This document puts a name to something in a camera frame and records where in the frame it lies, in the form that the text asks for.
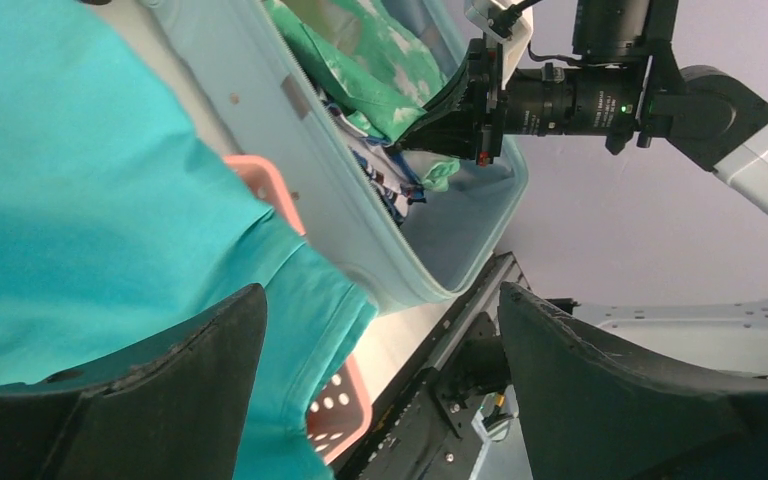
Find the light blue ribbed suitcase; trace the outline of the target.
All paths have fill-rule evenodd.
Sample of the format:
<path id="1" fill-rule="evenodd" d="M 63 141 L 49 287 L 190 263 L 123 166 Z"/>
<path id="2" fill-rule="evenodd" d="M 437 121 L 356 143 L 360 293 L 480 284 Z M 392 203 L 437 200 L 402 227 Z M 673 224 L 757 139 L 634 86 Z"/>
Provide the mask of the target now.
<path id="1" fill-rule="evenodd" d="M 529 179 L 517 144 L 464 165 L 397 225 L 262 1 L 114 1 L 97 8 L 221 153 L 270 160 L 309 242 L 388 314 L 452 299 L 476 279 Z"/>

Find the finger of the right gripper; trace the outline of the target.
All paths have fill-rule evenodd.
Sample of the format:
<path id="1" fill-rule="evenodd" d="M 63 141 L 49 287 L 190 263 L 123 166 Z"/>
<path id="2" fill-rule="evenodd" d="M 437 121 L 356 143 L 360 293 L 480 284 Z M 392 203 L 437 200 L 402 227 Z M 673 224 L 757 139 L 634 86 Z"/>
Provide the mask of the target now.
<path id="1" fill-rule="evenodd" d="M 393 144 L 396 151 L 423 151 L 476 161 L 480 103 L 470 92 L 440 92 L 426 105 L 426 113 Z"/>

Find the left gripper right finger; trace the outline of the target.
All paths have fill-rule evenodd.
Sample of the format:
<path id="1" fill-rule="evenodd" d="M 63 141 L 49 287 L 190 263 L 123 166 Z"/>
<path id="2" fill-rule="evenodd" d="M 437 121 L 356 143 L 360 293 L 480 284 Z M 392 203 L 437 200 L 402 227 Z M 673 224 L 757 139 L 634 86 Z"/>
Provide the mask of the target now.
<path id="1" fill-rule="evenodd" d="M 498 320 L 537 479 L 768 479 L 768 380 L 669 358 L 504 283 Z"/>

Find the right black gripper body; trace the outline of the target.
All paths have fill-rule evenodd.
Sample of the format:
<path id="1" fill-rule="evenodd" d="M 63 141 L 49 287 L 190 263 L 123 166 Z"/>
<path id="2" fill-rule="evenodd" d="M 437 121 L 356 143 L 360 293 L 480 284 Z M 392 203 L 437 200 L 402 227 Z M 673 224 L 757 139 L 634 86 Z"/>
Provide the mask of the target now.
<path id="1" fill-rule="evenodd" d="M 470 41 L 466 66 L 476 77 L 466 104 L 475 131 L 468 157 L 486 166 L 501 154 L 506 135 L 593 136 L 605 139 L 613 155 L 622 152 L 639 130 L 639 105 L 647 61 L 561 67 L 516 68 L 501 79 L 502 47 L 487 39 Z"/>

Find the teal shirt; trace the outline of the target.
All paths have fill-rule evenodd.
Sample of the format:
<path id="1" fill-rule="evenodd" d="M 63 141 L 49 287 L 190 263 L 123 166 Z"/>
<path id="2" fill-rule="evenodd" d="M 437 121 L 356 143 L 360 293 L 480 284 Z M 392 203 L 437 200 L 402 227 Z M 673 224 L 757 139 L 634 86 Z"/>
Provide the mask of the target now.
<path id="1" fill-rule="evenodd" d="M 0 385 L 258 283 L 254 231 L 270 212 L 89 8 L 0 1 Z"/>

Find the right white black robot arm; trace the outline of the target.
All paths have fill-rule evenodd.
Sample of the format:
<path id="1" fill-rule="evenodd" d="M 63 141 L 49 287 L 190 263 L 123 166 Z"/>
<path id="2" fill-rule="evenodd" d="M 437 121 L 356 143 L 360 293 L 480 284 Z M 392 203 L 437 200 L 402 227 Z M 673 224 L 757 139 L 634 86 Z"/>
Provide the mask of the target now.
<path id="1" fill-rule="evenodd" d="M 491 164 L 507 135 L 594 136 L 612 154 L 663 139 L 768 216 L 768 102 L 721 70 L 679 67 L 674 1 L 581 1 L 568 56 L 532 55 L 529 1 L 470 1 L 482 31 L 397 140 L 399 150 Z M 768 380 L 768 300 L 608 307 L 559 299 L 593 326 L 675 359 Z"/>

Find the pink perforated plastic basket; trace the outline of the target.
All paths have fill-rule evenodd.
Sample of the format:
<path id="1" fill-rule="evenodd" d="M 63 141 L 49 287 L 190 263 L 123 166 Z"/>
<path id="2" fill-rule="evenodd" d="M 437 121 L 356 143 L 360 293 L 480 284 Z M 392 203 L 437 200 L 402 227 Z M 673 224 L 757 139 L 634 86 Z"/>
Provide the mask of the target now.
<path id="1" fill-rule="evenodd" d="M 254 279 L 265 289 L 267 326 L 234 476 L 329 478 L 329 464 L 371 424 L 352 350 L 377 310 L 310 245 L 271 162 L 256 155 L 224 161 L 271 208 L 254 231 Z"/>

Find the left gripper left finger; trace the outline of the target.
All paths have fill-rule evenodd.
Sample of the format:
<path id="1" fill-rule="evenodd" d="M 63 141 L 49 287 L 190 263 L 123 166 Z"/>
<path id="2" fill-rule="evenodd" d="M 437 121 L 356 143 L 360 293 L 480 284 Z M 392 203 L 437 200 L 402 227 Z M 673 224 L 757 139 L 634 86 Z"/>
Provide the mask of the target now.
<path id="1" fill-rule="evenodd" d="M 229 479 L 267 326 L 262 286 L 94 361 L 0 385 L 0 479 Z"/>

